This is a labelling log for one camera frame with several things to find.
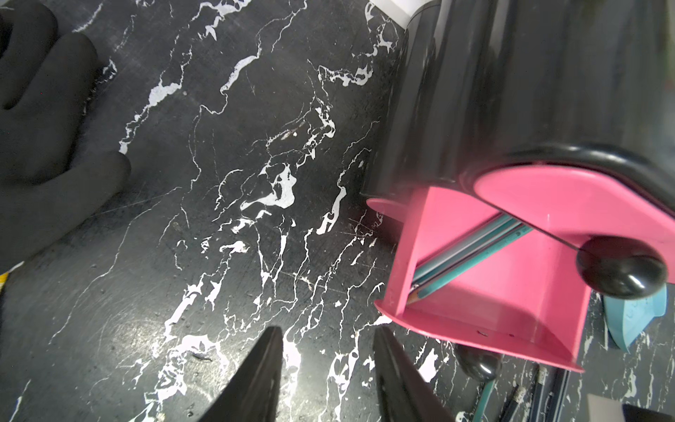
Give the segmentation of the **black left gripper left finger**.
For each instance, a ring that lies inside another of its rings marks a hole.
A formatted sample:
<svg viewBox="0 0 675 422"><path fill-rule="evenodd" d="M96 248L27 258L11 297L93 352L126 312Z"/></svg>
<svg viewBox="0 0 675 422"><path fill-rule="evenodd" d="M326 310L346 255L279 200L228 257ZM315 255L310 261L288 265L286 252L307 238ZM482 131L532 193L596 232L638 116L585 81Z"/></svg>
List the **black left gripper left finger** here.
<svg viewBox="0 0 675 422"><path fill-rule="evenodd" d="M259 337L226 388L200 420L276 420L282 362L282 331L277 326L270 326Z"/></svg>

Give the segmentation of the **dark pencil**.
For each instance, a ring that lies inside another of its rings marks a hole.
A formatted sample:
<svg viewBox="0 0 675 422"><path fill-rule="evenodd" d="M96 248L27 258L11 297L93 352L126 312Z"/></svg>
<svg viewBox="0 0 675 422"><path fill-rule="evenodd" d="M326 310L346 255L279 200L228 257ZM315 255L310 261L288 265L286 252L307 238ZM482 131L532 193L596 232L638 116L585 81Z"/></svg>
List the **dark pencil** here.
<svg viewBox="0 0 675 422"><path fill-rule="evenodd" d="M422 264L419 264L413 275L412 284L419 285L430 280L434 270L441 270L442 266L463 251L480 244L485 237L497 229L506 227L508 230L520 224L518 219L508 215L495 216L491 220L471 230L469 233L456 239L444 249L436 252Z"/></svg>

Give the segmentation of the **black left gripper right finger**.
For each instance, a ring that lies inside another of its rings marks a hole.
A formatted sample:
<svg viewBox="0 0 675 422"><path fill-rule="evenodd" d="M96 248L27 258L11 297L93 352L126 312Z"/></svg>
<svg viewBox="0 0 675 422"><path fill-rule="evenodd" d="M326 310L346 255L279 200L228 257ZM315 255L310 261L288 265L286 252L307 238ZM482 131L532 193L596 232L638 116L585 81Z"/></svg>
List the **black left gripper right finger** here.
<svg viewBox="0 0 675 422"><path fill-rule="evenodd" d="M374 363L382 421L452 421L388 327L375 331Z"/></svg>

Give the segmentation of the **black drawer cabinet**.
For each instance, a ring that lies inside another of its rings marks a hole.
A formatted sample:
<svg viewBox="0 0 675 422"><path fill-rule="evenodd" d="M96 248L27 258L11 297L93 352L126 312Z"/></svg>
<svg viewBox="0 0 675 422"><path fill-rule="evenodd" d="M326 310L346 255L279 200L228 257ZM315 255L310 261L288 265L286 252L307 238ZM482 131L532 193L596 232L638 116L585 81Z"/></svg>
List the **black drawer cabinet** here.
<svg viewBox="0 0 675 422"><path fill-rule="evenodd" d="M362 193L473 193L535 163L674 210L671 1L429 1L411 15Z"/></svg>

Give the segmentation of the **teal pencil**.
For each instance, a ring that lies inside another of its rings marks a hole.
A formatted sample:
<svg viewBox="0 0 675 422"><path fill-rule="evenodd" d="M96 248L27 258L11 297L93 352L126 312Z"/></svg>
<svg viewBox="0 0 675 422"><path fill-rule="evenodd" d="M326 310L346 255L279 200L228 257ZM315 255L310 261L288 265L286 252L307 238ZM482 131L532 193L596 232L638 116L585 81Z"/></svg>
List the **teal pencil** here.
<svg viewBox="0 0 675 422"><path fill-rule="evenodd" d="M483 249L472 253L467 258L463 258L458 264L448 268L440 275L434 277L429 283L425 286L417 288L410 295L406 304L413 304L424 300L425 298L433 295L435 292L444 288L450 282L454 281L461 275L465 274L467 271L476 267L487 258L490 258L497 252L503 250L508 245L513 244L518 239L525 237L525 235L532 232L533 229L527 225L521 224L520 226L510 230L502 237L498 238L495 242L485 246Z"/></svg>

